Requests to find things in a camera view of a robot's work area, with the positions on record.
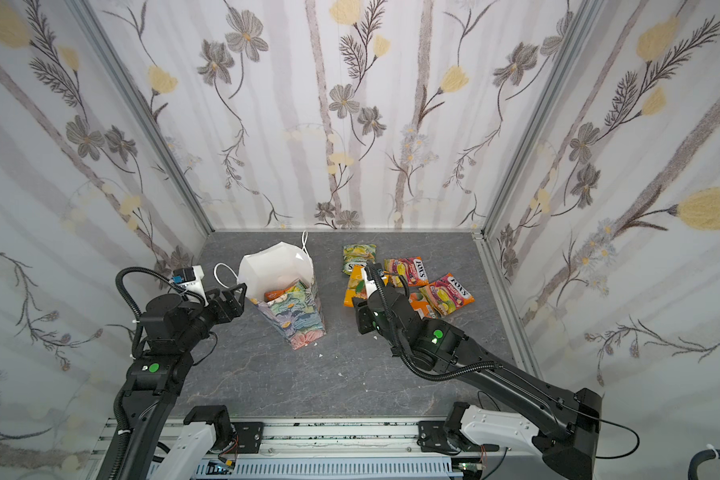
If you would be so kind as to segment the yellow mango snack bag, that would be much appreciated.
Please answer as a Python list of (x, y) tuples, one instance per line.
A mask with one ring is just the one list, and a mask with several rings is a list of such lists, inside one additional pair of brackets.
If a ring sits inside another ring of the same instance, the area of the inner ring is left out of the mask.
[(367, 298), (365, 267), (363, 265), (354, 265), (349, 275), (343, 305), (345, 307), (353, 307), (355, 300), (363, 301)]

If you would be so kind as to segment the orange snack bag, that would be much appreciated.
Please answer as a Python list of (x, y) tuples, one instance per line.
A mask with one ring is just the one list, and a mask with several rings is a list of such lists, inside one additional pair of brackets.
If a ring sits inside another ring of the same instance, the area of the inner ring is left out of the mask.
[(285, 295), (293, 290), (293, 286), (282, 290), (270, 291), (265, 294), (266, 302), (279, 302)]

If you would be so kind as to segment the small orange snack packet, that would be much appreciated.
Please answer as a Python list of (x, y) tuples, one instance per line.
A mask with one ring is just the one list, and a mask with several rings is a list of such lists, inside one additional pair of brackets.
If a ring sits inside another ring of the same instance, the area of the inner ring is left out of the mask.
[(408, 297), (413, 310), (420, 318), (439, 318), (439, 312), (432, 306), (428, 298), (419, 291), (412, 291)]

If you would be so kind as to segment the floral paper gift bag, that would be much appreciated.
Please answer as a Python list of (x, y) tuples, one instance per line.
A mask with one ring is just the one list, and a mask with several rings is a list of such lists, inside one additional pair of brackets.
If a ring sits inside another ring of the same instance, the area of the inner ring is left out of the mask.
[(214, 265), (213, 276), (220, 286), (221, 269), (246, 286), (246, 298), (256, 307), (294, 350), (326, 334), (314, 264), (307, 249), (308, 233), (301, 243), (279, 242), (243, 257), (234, 269), (224, 262)]

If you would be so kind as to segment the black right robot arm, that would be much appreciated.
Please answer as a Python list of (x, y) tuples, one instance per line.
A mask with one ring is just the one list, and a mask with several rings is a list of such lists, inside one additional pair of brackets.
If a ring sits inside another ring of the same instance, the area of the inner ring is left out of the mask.
[(566, 479), (592, 479), (605, 425), (602, 397), (588, 388), (558, 387), (505, 363), (443, 319), (422, 318), (408, 299), (384, 287), (353, 308), (362, 334), (376, 332), (414, 375), (430, 382), (462, 381), (510, 407), (536, 427), (531, 445)]

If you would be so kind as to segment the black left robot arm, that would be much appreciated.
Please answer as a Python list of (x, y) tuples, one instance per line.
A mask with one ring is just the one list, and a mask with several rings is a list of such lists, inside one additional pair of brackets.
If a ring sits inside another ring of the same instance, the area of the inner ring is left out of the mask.
[[(173, 291), (141, 309), (124, 285), (125, 277), (133, 273), (154, 277)], [(134, 314), (136, 330), (132, 363), (113, 402), (116, 433), (97, 477), (145, 479), (163, 427), (189, 371), (198, 363), (192, 350), (212, 335), (215, 326), (242, 316), (247, 285), (200, 295), (156, 271), (133, 266), (118, 272), (115, 286)]]

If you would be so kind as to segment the green Fox's spring tea bag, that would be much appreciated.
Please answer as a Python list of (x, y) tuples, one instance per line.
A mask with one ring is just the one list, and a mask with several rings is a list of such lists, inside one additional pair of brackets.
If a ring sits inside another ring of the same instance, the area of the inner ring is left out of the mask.
[(376, 262), (375, 244), (349, 244), (342, 249), (343, 265), (342, 271), (351, 275), (355, 266), (364, 267), (368, 263)]

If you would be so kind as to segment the Fox's fruits candy bag far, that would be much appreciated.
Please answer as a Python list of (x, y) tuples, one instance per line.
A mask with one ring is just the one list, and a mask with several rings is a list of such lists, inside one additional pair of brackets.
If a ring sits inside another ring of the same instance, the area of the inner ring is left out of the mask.
[(421, 257), (385, 259), (383, 267), (389, 273), (395, 287), (421, 287), (429, 284), (429, 278)]

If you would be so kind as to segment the fox's fruits candy bag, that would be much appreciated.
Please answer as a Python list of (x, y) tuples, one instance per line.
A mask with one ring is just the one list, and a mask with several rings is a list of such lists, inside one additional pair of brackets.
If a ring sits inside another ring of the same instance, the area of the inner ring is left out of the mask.
[(453, 314), (475, 301), (471, 293), (451, 273), (420, 287), (419, 292), (440, 317)]
[(421, 257), (385, 259), (383, 267), (389, 273), (395, 287), (421, 287), (429, 284), (429, 278)]

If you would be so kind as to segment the Fox's fruits candy bag near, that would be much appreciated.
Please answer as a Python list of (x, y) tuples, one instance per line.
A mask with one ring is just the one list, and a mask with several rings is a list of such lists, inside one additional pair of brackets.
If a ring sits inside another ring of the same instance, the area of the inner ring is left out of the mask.
[(440, 317), (453, 314), (475, 301), (471, 293), (451, 273), (420, 287), (419, 292)]

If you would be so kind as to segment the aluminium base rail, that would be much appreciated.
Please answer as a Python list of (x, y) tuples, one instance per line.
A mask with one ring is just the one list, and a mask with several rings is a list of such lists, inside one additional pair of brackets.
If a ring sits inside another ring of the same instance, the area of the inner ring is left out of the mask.
[(228, 453), (210, 451), (214, 429), (167, 422), (148, 451), (145, 479), (548, 479), (535, 429), (489, 412), (482, 444), (448, 443), (441, 417), (243, 418)]

